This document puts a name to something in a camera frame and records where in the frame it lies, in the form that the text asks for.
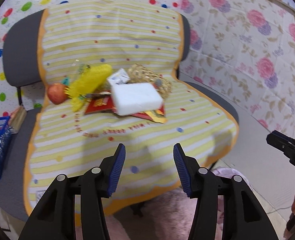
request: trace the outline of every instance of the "orange trim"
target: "orange trim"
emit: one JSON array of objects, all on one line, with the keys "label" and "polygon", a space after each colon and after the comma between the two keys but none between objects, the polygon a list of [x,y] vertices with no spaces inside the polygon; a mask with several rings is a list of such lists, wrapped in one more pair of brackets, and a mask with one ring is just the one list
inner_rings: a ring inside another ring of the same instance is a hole
[{"label": "orange trim", "polygon": [[[177,68],[179,66],[179,63],[181,62],[181,59],[182,59],[182,56],[183,56],[183,48],[184,48],[183,20],[182,20],[182,17],[181,17],[181,15],[179,13],[177,13],[177,15],[178,15],[178,23],[179,23],[179,25],[181,27],[180,28],[180,33],[179,33],[179,35],[181,37],[181,42],[180,42],[180,45],[178,46],[178,51],[179,51],[180,56],[177,59],[177,61],[175,62],[175,64],[174,64],[174,68],[172,70],[171,76],[174,78],[174,80],[186,85],[186,87],[188,89],[196,91],[199,94],[200,97],[203,97],[203,98],[206,98],[207,100],[209,100],[214,107],[217,107],[217,108],[221,109],[226,114],[228,119],[230,119],[237,127],[237,134],[233,138],[231,145],[226,146],[220,152],[220,154],[218,154],[216,156],[209,156],[207,158],[207,160],[206,160],[206,162],[204,163],[203,166],[208,167],[212,163],[216,162],[218,159],[220,159],[223,156],[225,156],[226,154],[228,154],[228,152],[234,147],[234,145],[236,143],[236,140],[238,138],[239,126],[238,126],[238,123],[236,122],[236,120],[233,118],[233,116],[229,112],[227,112],[223,107],[221,107],[219,104],[214,102],[211,98],[209,98],[206,95],[202,94],[197,89],[191,87],[190,85],[188,85],[185,82],[180,81],[180,80],[178,80],[176,78],[176,70],[177,70]],[[44,15],[42,16],[42,20],[41,20],[41,24],[40,24],[40,30],[39,30],[39,38],[38,38],[38,68],[39,68],[39,73],[40,73],[41,79],[43,81],[43,84],[46,86],[46,90],[47,90],[48,85],[47,85],[46,80],[45,80],[46,71],[44,70],[43,65],[42,65],[42,62],[43,62],[42,61],[42,56],[43,56],[44,51],[42,49],[41,41],[42,41],[43,35],[45,34],[45,30],[44,30],[43,26],[44,26],[44,21],[46,20],[47,17],[48,17],[48,11],[45,10]],[[48,104],[49,104],[49,100],[47,98],[47,95],[45,94],[42,111],[46,106],[48,106]],[[34,141],[34,137],[35,137],[36,133],[39,130],[40,117],[41,117],[41,114],[38,114],[36,125],[34,127],[34,130],[33,130],[30,142],[29,142],[28,153],[27,153],[27,158],[26,158],[26,161],[25,161],[25,168],[24,168],[24,177],[23,177],[24,205],[25,205],[25,209],[26,209],[26,212],[27,212],[28,215],[30,215],[30,213],[32,212],[32,207],[31,207],[30,201],[28,199],[28,185],[29,185],[29,182],[32,179],[32,175],[31,175],[30,170],[29,170],[28,167],[29,167],[29,160],[30,160],[31,154],[35,150],[33,141]],[[173,189],[175,189],[175,188],[177,188],[179,186],[180,186],[180,181],[178,180],[172,186],[168,186],[168,187],[155,186],[150,192],[145,193],[145,194],[143,194],[141,196],[126,198],[126,199],[114,199],[111,202],[111,204],[104,209],[104,213],[107,216],[111,215],[111,214],[114,214],[115,212],[117,212],[118,210],[120,210],[120,209],[122,209],[122,208],[124,208],[126,206],[129,206],[129,205],[132,205],[132,204],[135,204],[135,203],[139,203],[139,202],[143,202],[143,201],[147,201],[149,199],[155,198],[155,197],[157,197],[157,196],[159,196],[159,195],[161,195],[161,194],[163,194],[165,192],[168,192],[170,190],[173,190]],[[76,224],[76,226],[81,225],[81,215],[80,214],[75,214],[75,224]]]}]

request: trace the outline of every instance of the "white foam block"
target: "white foam block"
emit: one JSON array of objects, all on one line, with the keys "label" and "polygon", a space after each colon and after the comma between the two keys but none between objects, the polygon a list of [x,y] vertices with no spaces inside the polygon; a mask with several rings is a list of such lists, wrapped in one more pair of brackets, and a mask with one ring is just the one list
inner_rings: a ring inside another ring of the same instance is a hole
[{"label": "white foam block", "polygon": [[159,109],[163,99],[150,83],[114,85],[111,88],[118,115]]}]

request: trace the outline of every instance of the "woven basket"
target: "woven basket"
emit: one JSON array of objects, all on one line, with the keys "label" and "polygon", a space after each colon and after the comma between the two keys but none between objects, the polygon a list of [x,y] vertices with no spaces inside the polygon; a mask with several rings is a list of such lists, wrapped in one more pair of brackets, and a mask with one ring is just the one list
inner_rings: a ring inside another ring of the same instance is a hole
[{"label": "woven basket", "polygon": [[129,83],[151,83],[164,100],[168,98],[169,94],[172,92],[172,84],[170,81],[142,65],[134,64],[128,69],[127,73],[130,77]]}]

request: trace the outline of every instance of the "striped cloth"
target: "striped cloth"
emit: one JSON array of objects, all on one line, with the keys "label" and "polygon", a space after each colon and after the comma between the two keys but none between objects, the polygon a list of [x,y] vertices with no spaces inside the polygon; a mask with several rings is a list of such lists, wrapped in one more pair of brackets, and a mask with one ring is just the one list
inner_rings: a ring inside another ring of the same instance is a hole
[{"label": "striped cloth", "polygon": [[73,74],[71,64],[77,58],[91,65],[106,62],[115,69],[142,64],[170,80],[173,92],[165,102],[166,124],[109,113],[84,116],[85,108],[73,113],[69,101],[56,106],[45,98],[25,165],[28,214],[58,174],[84,174],[113,155],[119,143],[126,146],[126,161],[117,191],[103,199],[106,214],[179,185],[174,144],[181,143],[203,166],[229,152],[238,134],[233,117],[175,78],[182,37],[179,14],[133,2],[68,3],[44,12],[38,57],[46,86]]}]

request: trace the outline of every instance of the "floral wallpaper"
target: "floral wallpaper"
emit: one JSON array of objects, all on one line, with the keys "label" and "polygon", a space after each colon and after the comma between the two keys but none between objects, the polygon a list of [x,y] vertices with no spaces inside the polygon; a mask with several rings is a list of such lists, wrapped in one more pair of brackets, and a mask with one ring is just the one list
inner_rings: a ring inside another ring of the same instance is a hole
[{"label": "floral wallpaper", "polygon": [[191,46],[180,71],[266,129],[295,138],[295,17],[269,0],[182,0]]}]

